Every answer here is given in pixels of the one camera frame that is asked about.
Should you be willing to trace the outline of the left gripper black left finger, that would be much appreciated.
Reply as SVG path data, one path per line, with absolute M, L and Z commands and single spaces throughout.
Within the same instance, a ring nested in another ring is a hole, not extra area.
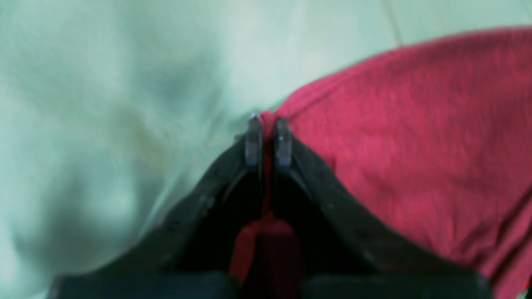
M 263 134 L 245 134 L 140 242 L 90 274 L 62 276 L 50 299 L 236 299 L 228 274 L 240 230 L 262 213 Z

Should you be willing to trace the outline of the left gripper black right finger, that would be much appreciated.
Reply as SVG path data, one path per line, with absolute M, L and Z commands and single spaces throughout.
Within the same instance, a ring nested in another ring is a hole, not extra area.
M 380 221 L 331 168 L 274 125 L 271 207 L 298 237 L 307 278 L 301 299 L 492 299 L 486 279 Z

